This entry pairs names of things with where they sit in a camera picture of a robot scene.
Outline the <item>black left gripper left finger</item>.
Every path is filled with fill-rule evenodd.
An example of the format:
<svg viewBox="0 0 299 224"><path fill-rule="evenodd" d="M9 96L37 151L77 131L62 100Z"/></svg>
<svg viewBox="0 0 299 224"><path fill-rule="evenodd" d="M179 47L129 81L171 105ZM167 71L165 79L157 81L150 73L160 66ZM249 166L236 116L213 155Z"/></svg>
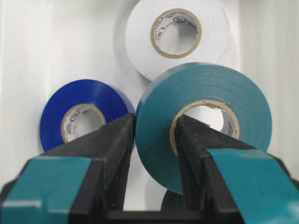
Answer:
<svg viewBox="0 0 299 224"><path fill-rule="evenodd" d="M123 158L130 156L135 115L28 160L0 193L3 224L91 224L106 207Z"/></svg>

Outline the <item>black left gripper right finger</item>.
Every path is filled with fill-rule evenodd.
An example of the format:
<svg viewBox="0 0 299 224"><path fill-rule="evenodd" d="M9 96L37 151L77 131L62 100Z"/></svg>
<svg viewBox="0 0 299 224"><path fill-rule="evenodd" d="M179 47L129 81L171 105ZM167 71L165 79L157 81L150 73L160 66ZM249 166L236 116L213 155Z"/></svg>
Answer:
<svg viewBox="0 0 299 224"><path fill-rule="evenodd" d="M299 182L279 158L188 116L175 136L184 204L203 223L298 223Z"/></svg>

